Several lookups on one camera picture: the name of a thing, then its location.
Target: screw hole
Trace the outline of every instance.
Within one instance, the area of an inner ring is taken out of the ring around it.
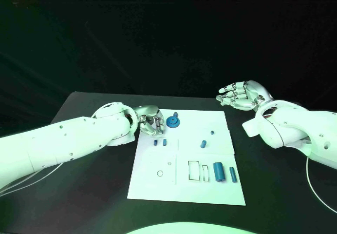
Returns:
[[[327,150],[329,148],[330,148],[330,142],[327,141],[326,143],[324,143],[324,149]]]

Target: black table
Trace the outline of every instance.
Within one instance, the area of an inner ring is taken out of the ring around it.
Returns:
[[[114,101],[132,107],[155,104],[162,109],[225,111],[247,206],[127,199],[137,131],[134,142],[67,162],[45,180],[0,198],[0,230],[21,234],[124,234],[160,223],[204,222],[264,234],[335,232],[337,214],[310,190],[304,154],[287,147],[273,149],[260,136],[247,136],[242,123],[254,117],[254,111],[222,107],[206,98],[75,92],[52,123],[90,117]],[[317,193],[337,208],[337,171],[313,161],[309,168]]]

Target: paper sheet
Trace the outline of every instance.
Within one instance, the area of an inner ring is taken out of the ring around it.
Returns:
[[[247,205],[225,113],[162,110],[165,119],[175,112],[180,119],[178,128],[166,126],[160,136],[140,133],[129,199]],[[201,180],[189,179],[189,176],[198,177],[196,163],[191,172],[189,161],[199,162]],[[215,179],[215,162],[222,162],[225,167],[224,182]],[[235,168],[237,183],[232,182],[231,167]]]

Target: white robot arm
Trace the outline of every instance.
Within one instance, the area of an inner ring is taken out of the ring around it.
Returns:
[[[337,169],[337,114],[309,111],[300,105],[274,100],[264,86],[250,80],[219,90],[222,105],[255,110],[255,118],[242,124],[248,136],[261,135],[273,148],[299,149],[314,161]]]
[[[23,176],[91,154],[104,146],[136,140],[134,132],[159,135],[165,120],[157,106],[104,105],[93,117],[80,117],[0,138],[0,188]]]

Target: small blue piece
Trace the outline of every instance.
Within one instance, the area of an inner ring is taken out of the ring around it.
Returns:
[[[178,112],[175,112],[173,116],[170,116],[168,118],[168,126],[170,128],[176,128],[180,124],[180,120],[179,120],[179,117],[178,117]]]
[[[202,148],[205,148],[206,143],[208,143],[206,140],[204,140],[204,141],[202,141],[202,145],[201,145]]]
[[[231,170],[232,181],[234,181],[234,183],[237,183],[237,176],[235,176],[234,167],[231,167],[229,170]]]
[[[224,164],[221,162],[215,162],[214,168],[215,168],[216,181],[218,182],[225,181]]]

